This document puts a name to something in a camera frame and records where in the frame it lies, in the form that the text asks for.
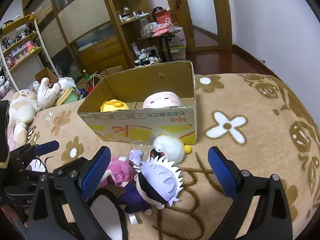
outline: small table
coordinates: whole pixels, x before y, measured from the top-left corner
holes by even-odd
[[[141,37],[141,38],[138,38],[138,41],[141,41],[141,40],[152,40],[152,39],[159,39],[159,43],[160,43],[160,50],[161,50],[161,54],[162,54],[162,60],[163,62],[167,62],[167,59],[165,57],[165,54],[162,50],[163,48],[163,45],[162,45],[162,38],[164,38],[164,42],[165,42],[165,45],[167,47],[167,51],[168,51],[168,57],[169,57],[169,62],[170,61],[173,61],[172,60],[172,54],[171,54],[171,50],[170,50],[170,45],[169,45],[169,41],[172,40],[172,38],[175,36],[176,33],[178,33],[179,31],[174,31],[174,32],[167,32],[167,33],[164,33],[163,35],[161,36],[155,36],[155,37],[152,37],[152,36],[148,36],[148,37]]]

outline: doll with white spiky hair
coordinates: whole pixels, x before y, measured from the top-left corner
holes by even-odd
[[[164,157],[142,162],[141,172],[134,177],[136,186],[123,182],[126,193],[118,198],[118,204],[126,204],[124,211],[127,213],[143,211],[151,215],[151,205],[163,209],[164,204],[171,206],[179,201],[178,193],[183,189],[182,178],[179,178],[181,171],[173,164]]]

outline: metal screw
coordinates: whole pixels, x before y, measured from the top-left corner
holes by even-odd
[[[272,175],[272,178],[273,178],[274,180],[279,180],[279,179],[280,179],[280,177],[279,177],[277,174],[273,174],[273,175]]]
[[[69,176],[72,177],[72,178],[74,178],[77,175],[78,175],[77,171],[70,171],[70,173],[69,173]]]
[[[250,172],[247,171],[247,170],[242,170],[242,171],[241,171],[241,174],[242,174],[242,176],[244,176],[244,177],[249,177],[249,176],[250,176]]]
[[[41,180],[41,181],[45,181],[46,179],[47,179],[47,175],[41,175],[41,176],[40,176],[40,180]]]

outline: bed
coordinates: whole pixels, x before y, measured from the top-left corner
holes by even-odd
[[[254,176],[280,176],[296,238],[320,205],[320,135],[310,114],[283,82],[260,74],[196,75],[196,100],[197,144],[178,165],[184,177],[181,200],[163,210],[153,209],[150,217],[139,214],[139,225],[132,225],[127,214],[115,209],[119,223],[114,225],[117,230],[110,232],[104,201],[113,203],[121,189],[99,189],[88,203],[101,226],[113,240],[207,240],[232,204],[207,161],[208,149],[218,146],[240,170],[247,169]],[[103,141],[81,120],[77,115],[81,103],[36,115],[28,142],[57,140],[60,148],[42,156],[42,163],[34,163],[34,169],[45,163],[48,171],[53,171],[75,158],[90,159],[103,145],[110,148],[112,156],[129,154],[131,144]],[[71,158],[74,148],[76,157]],[[238,236],[246,233],[257,201],[252,201]]]

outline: red box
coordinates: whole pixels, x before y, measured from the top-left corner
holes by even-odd
[[[163,24],[163,23],[172,24],[171,16],[167,10],[156,12],[155,17],[159,24]]]

